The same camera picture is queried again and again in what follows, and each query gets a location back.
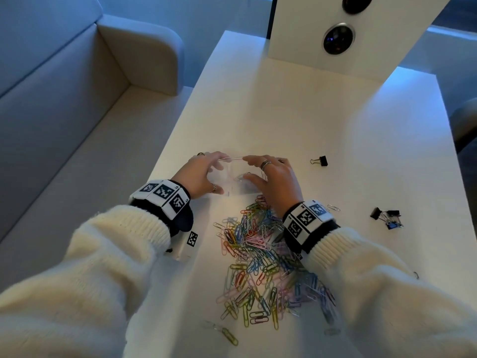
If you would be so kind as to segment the person's left hand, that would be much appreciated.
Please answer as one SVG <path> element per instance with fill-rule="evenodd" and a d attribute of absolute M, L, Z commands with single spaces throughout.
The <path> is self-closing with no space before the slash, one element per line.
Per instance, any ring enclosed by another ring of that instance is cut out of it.
<path fill-rule="evenodd" d="M 198 199 L 204 195 L 198 195 L 198 189 L 201 182 L 210 182 L 207 174 L 212 166 L 221 170 L 222 166 L 218 165 L 221 159 L 229 158 L 223 152 L 201 152 L 196 156 L 191 157 L 182 168 L 172 177 L 172 181 L 181 184 L 187 189 L 190 199 Z"/>

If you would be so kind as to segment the person's right hand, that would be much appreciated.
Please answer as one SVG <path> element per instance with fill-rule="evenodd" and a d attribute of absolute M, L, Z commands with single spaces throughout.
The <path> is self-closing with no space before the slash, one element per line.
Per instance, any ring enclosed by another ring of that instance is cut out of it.
<path fill-rule="evenodd" d="M 283 219 L 293 205 L 304 201 L 300 184 L 286 158 L 249 155 L 243 156 L 243 160 L 260 168 L 267 176 L 267 185 L 257 188 L 279 218 Z"/>

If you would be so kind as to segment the clear plastic box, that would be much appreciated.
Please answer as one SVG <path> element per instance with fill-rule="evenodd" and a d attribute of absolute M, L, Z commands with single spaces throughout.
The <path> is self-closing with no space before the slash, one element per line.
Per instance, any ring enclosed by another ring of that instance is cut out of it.
<path fill-rule="evenodd" d="M 207 178 L 211 183 L 221 186 L 225 196 L 260 194 L 260 190 L 253 183 L 243 179 L 245 174 L 256 174 L 265 181 L 268 180 L 260 168 L 249 165 L 243 160 L 242 156 L 221 159 L 217 163 L 222 166 L 222 169 L 219 170 L 212 166 L 207 174 Z"/>

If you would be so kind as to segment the person's right forearm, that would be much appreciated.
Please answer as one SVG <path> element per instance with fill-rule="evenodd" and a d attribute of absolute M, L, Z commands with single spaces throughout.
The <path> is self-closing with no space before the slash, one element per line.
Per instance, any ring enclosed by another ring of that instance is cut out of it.
<path fill-rule="evenodd" d="M 331 290 L 345 331 L 367 358 L 477 358 L 477 312 L 418 280 L 392 251 L 338 228 L 302 253 Z"/>

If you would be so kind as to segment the person's left forearm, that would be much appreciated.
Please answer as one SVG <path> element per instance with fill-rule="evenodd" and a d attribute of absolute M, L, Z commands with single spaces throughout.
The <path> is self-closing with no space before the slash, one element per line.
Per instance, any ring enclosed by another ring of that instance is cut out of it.
<path fill-rule="evenodd" d="M 169 247 L 166 224 L 139 208 L 90 218 L 58 265 L 0 294 L 0 358 L 122 358 L 129 320 Z"/>

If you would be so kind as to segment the black-white marker wristband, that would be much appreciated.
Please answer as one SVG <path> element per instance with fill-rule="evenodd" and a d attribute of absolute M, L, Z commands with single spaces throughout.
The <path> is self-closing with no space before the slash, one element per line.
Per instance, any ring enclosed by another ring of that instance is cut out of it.
<path fill-rule="evenodd" d="M 150 180 L 129 197 L 133 200 L 146 200 L 159 207 L 170 219 L 178 216 L 192 215 L 190 195 L 186 188 L 172 180 Z"/>
<path fill-rule="evenodd" d="M 293 205 L 283 216 L 283 225 L 285 242 L 295 254 L 308 254 L 322 238 L 340 227 L 317 200 Z"/>

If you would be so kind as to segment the pile of coloured paper clips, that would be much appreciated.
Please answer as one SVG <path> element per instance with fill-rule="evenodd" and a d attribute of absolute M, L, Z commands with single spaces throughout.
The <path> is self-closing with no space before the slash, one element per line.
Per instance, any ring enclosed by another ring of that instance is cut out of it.
<path fill-rule="evenodd" d="M 305 304 L 315 303 L 325 320 L 324 334 L 341 333 L 333 295 L 288 248 L 283 223 L 263 195 L 238 216 L 213 225 L 222 255 L 234 260 L 216 300 L 223 307 L 221 320 L 241 320 L 245 327 L 271 323 L 278 330 L 286 314 L 300 317 Z"/>

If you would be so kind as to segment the yellow-green paper clip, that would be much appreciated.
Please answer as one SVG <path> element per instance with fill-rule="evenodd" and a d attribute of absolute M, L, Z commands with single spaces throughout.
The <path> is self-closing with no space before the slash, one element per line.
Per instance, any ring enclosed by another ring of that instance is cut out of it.
<path fill-rule="evenodd" d="M 237 347 L 239 345 L 238 339 L 226 327 L 221 328 L 220 331 L 233 346 Z"/>

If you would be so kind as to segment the white sofa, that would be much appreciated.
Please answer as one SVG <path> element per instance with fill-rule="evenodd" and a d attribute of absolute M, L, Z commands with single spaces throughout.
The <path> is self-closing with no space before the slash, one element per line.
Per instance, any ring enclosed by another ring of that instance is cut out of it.
<path fill-rule="evenodd" d="M 98 0 L 0 0 L 0 293 L 146 181 L 192 93 L 184 56 Z"/>

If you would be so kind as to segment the white panel with lenses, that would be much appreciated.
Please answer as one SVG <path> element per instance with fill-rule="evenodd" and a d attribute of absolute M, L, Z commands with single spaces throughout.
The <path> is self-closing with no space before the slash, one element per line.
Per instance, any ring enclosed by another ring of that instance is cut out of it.
<path fill-rule="evenodd" d="M 372 0 L 357 15 L 343 0 L 277 0 L 268 56 L 298 65 L 384 82 L 450 0 Z M 337 26 L 351 30 L 351 45 L 325 51 Z"/>

